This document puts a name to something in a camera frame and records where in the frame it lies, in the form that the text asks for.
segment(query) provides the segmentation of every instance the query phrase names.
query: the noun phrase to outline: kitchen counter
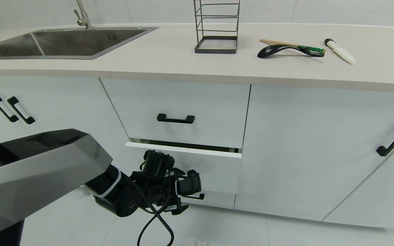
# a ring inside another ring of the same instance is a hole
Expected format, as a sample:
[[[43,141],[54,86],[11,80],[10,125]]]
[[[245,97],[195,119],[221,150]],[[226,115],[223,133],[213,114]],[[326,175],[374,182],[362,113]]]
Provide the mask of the kitchen counter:
[[[94,60],[0,60],[0,75],[43,75],[142,80],[271,84],[394,92],[394,28],[355,25],[242,24],[235,55],[195,54],[194,24],[159,26]],[[34,29],[0,31],[0,41]],[[357,60],[355,66],[330,48],[322,58],[285,50],[257,58],[273,39],[325,48],[331,37]]]

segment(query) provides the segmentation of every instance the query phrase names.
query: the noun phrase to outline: open drawer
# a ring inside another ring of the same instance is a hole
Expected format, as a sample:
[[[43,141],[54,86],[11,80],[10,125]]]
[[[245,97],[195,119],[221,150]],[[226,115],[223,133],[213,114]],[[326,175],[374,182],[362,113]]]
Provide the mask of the open drawer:
[[[133,142],[128,142],[125,149],[125,152],[129,153],[130,161],[138,165],[144,161],[142,157],[145,151],[151,149],[174,157],[174,167],[184,172],[195,169],[200,173],[201,193],[205,194],[205,199],[182,198],[184,203],[233,209],[241,165],[240,153]]]

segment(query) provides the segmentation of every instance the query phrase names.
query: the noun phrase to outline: white brush handle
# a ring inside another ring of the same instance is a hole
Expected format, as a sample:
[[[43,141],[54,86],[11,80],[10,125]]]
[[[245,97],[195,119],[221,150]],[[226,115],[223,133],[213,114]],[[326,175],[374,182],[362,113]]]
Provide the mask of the white brush handle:
[[[356,64],[355,58],[349,52],[347,52],[344,48],[341,48],[337,44],[335,44],[335,42],[333,40],[329,40],[328,42],[326,42],[326,46],[331,48],[339,57],[341,57],[342,59],[347,61],[349,64],[351,64],[351,65]]]

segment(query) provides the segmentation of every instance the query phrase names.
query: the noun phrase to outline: white wall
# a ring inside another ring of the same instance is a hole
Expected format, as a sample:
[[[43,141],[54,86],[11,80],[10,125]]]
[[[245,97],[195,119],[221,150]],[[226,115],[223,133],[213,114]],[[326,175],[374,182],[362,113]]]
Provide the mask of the white wall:
[[[83,0],[93,25],[193,23],[193,0]],[[76,0],[0,0],[0,30],[74,25]],[[394,27],[394,0],[242,0],[241,23]]]

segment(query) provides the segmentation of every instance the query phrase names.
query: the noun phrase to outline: green handle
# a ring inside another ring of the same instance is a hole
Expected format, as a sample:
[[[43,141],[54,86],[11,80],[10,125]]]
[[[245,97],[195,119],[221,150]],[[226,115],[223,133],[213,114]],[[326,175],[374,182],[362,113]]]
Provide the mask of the green handle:
[[[307,50],[311,50],[311,51],[316,51],[316,52],[319,52],[319,53],[324,53],[324,49],[321,49],[321,48],[310,47],[310,46],[304,46],[304,45],[299,45],[299,48],[301,48],[301,49],[307,49]]]

